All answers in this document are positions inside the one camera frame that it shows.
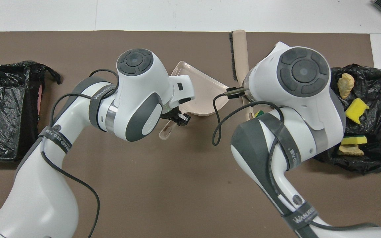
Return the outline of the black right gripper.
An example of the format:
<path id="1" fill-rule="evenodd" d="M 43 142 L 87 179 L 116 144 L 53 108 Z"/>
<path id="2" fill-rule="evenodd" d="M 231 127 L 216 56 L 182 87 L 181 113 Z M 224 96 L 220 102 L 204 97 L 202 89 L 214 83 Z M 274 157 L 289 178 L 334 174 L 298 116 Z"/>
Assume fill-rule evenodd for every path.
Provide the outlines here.
<path id="1" fill-rule="evenodd" d="M 247 89 L 234 89 L 226 92 L 228 99 L 236 99 L 245 96 L 245 91 Z"/>

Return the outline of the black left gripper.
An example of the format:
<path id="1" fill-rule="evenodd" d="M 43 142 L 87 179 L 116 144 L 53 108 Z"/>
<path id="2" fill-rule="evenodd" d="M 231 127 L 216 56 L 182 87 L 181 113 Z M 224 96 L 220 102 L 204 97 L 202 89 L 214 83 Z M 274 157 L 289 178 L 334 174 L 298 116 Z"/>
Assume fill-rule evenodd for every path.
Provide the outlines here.
<path id="1" fill-rule="evenodd" d="M 162 114 L 162 119 L 176 121 L 178 126 L 186 126 L 189 123 L 191 117 L 186 113 L 182 114 L 179 110 L 179 107 L 174 107 L 171 111 Z"/>

